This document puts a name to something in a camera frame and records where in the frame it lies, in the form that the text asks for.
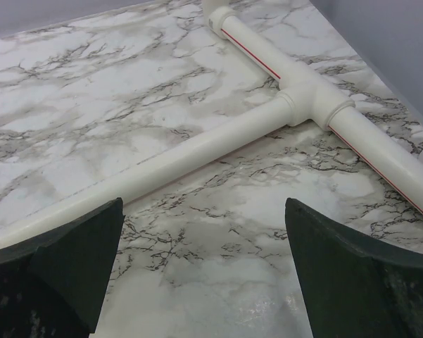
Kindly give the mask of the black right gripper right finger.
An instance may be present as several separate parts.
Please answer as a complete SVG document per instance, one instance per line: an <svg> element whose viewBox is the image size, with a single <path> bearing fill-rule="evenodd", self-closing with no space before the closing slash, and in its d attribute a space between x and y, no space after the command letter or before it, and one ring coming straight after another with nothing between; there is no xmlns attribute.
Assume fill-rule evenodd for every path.
<svg viewBox="0 0 423 338"><path fill-rule="evenodd" d="M285 205L314 337L423 337L423 254L342 225L297 199Z"/></svg>

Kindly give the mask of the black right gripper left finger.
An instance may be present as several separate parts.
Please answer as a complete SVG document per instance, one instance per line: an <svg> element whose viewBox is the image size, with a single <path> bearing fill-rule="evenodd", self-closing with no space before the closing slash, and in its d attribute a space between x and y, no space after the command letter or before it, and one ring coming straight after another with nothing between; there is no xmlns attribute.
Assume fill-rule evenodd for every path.
<svg viewBox="0 0 423 338"><path fill-rule="evenodd" d="M123 223L123 202L117 198L0 249L0 337L94 333Z"/></svg>

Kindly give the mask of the white PVC pipe frame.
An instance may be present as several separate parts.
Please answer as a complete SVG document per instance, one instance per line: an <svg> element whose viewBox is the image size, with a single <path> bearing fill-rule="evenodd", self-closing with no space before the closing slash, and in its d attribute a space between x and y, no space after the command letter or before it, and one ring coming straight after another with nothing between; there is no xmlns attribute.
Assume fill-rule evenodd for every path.
<svg viewBox="0 0 423 338"><path fill-rule="evenodd" d="M423 215L423 163L357 111L341 90L242 23L227 1L204 1L202 7L215 34L278 81L276 97L19 220L0 231L0 249L69 223L111 199L129 203L284 125L306 120L336 134Z"/></svg>

